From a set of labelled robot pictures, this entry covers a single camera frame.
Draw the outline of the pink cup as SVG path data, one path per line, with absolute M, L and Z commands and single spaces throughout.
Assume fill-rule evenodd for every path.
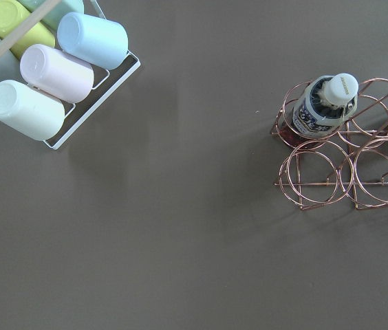
M 68 103 L 84 100 L 94 85 L 89 63 L 42 44 L 24 51 L 20 71 L 27 83 Z

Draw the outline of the light blue cup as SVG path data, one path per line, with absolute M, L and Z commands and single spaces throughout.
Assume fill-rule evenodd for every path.
M 128 35 L 121 24 L 78 12 L 60 20 L 57 39 L 63 51 L 108 70 L 119 67 L 129 50 Z

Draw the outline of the white cup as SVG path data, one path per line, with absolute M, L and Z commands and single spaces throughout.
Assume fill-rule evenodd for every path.
M 0 82 L 0 121 L 37 141 L 54 137 L 65 119 L 60 100 L 21 82 Z

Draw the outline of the tea bottle front right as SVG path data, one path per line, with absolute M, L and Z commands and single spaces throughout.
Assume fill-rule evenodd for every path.
M 329 137 L 356 113 L 358 88 L 357 79 L 348 73 L 317 78 L 294 103 L 280 137 L 291 147 Z

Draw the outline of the green cup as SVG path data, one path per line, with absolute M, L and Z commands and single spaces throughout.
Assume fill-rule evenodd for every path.
M 19 0 L 26 9 L 30 12 L 35 11 L 44 0 Z M 83 0 L 63 0 L 59 2 L 53 9 L 51 9 L 41 21 L 53 30 L 57 30 L 58 25 L 61 19 L 70 12 L 84 12 L 84 2 Z

